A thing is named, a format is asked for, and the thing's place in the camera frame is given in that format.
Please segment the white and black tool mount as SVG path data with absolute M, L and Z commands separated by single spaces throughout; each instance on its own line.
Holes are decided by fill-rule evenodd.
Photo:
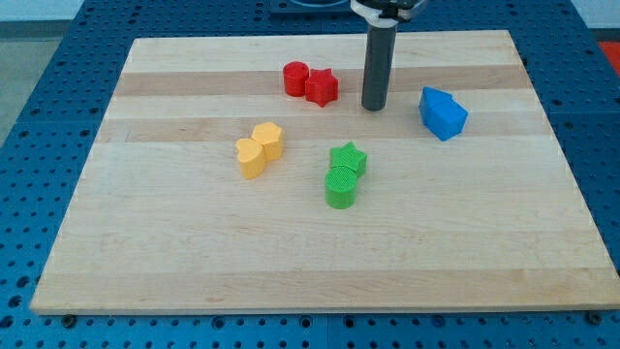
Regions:
M 370 25 L 397 25 L 411 21 L 427 0 L 351 0 L 351 10 Z

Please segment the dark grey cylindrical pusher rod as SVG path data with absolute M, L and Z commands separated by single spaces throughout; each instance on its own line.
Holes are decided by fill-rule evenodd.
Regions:
M 396 32 L 396 26 L 368 26 L 361 95 L 368 111 L 380 111 L 387 103 Z

